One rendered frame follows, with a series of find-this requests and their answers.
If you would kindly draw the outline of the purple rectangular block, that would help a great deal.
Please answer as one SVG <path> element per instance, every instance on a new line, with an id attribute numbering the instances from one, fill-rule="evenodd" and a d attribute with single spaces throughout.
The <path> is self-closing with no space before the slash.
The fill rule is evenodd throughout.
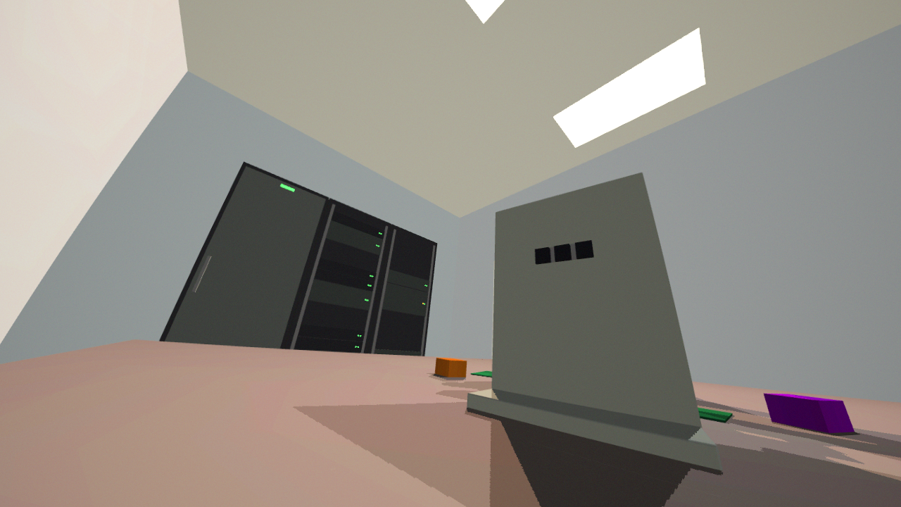
<path id="1" fill-rule="evenodd" d="M 845 404 L 841 400 L 825 400 L 818 397 L 794 394 L 764 394 L 771 422 L 824 431 L 825 433 L 852 432 Z"/>

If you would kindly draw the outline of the pale grey panel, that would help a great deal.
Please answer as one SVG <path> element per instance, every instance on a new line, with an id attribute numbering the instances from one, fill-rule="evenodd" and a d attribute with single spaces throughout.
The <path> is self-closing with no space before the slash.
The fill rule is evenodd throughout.
<path id="1" fill-rule="evenodd" d="M 723 470 L 643 173 L 496 212 L 491 389 L 467 407 Z"/>

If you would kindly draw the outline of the orange block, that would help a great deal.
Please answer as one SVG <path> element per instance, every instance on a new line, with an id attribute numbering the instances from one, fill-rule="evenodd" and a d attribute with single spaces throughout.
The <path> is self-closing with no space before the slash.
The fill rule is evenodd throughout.
<path id="1" fill-rule="evenodd" d="M 444 377 L 466 377 L 467 361 L 454 358 L 437 358 L 435 373 Z"/>

